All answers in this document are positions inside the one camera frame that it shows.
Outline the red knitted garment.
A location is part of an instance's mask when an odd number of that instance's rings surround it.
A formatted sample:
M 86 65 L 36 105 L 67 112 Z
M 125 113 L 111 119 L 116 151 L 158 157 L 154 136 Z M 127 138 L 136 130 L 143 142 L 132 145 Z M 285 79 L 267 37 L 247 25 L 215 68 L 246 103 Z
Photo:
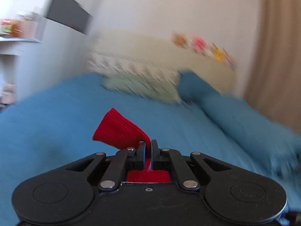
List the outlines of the red knitted garment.
M 139 148 L 140 142 L 146 144 L 146 162 L 143 170 L 134 169 L 127 174 L 127 182 L 168 183 L 167 171 L 151 168 L 151 140 L 142 129 L 123 117 L 116 109 L 110 109 L 95 130 L 92 139 L 119 150 L 129 147 Z

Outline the green pillow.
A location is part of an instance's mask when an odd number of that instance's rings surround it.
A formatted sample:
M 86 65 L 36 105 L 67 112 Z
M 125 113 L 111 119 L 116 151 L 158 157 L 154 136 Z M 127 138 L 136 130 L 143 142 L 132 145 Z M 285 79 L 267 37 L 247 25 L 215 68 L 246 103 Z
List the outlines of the green pillow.
M 144 76 L 119 73 L 106 77 L 102 86 L 111 91 L 153 99 L 167 104 L 180 104 L 181 98 L 173 84 Z

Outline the dark teal pillow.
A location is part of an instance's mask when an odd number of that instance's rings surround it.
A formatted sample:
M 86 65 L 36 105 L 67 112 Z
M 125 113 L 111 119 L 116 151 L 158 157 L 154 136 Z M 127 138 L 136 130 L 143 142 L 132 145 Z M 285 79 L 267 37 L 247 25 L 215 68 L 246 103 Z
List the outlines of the dark teal pillow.
M 200 102 L 207 96 L 220 95 L 209 83 L 193 71 L 180 71 L 176 87 L 179 96 L 186 102 Z

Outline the blue bed sheet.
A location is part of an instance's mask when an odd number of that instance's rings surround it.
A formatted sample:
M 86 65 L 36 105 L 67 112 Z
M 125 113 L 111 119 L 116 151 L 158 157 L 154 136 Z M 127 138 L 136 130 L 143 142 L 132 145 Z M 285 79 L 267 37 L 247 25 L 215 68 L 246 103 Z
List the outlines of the blue bed sheet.
M 1 113 L 1 225 L 16 225 L 11 205 L 15 187 L 24 180 L 96 152 L 116 149 L 93 141 L 112 108 L 139 126 L 161 148 L 183 155 L 201 152 L 268 176 L 285 189 L 290 210 L 300 210 L 300 173 L 269 173 L 194 102 L 165 104 L 109 91 L 104 78 L 87 73 L 35 94 Z

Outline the cream quilted headboard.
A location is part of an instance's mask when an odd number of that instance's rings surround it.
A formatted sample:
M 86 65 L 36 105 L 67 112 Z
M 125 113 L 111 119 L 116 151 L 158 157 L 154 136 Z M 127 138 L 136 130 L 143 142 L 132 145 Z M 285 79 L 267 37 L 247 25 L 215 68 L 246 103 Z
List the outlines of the cream quilted headboard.
M 179 71 L 191 70 L 220 93 L 232 92 L 236 80 L 233 69 L 211 57 L 170 41 L 107 28 L 93 36 L 86 68 L 104 76 L 128 73 L 173 85 Z

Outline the folded blue duvet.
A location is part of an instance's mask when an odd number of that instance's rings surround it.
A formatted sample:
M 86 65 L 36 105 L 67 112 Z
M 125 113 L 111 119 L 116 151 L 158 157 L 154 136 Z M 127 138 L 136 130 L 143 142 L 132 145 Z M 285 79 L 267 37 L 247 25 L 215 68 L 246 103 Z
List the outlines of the folded blue duvet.
M 287 177 L 300 173 L 300 135 L 267 119 L 245 101 L 211 94 L 198 104 L 221 130 L 233 138 L 269 173 Z

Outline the white and grey wardrobe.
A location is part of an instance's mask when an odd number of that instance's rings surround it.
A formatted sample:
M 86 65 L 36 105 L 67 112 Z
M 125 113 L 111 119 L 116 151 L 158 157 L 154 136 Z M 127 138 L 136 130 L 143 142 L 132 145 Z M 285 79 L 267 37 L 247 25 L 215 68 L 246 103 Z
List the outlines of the white and grey wardrobe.
M 84 71 L 95 0 L 10 0 L 7 14 L 27 26 L 15 45 L 18 101 Z

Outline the beige curtain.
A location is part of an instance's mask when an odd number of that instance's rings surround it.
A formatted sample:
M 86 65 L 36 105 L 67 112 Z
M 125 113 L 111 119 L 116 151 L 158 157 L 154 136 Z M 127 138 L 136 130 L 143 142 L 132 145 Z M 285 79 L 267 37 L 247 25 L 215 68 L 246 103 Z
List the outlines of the beige curtain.
M 244 99 L 300 133 L 300 0 L 261 0 L 258 45 Z

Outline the white shelf unit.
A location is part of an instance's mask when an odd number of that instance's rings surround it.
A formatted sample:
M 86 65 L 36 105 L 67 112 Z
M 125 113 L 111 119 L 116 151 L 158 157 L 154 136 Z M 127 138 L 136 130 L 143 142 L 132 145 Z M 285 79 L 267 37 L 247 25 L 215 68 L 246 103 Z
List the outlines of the white shelf unit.
M 33 38 L 1 37 L 1 90 L 10 90 L 18 102 L 33 94 L 38 52 L 46 19 L 39 17 Z

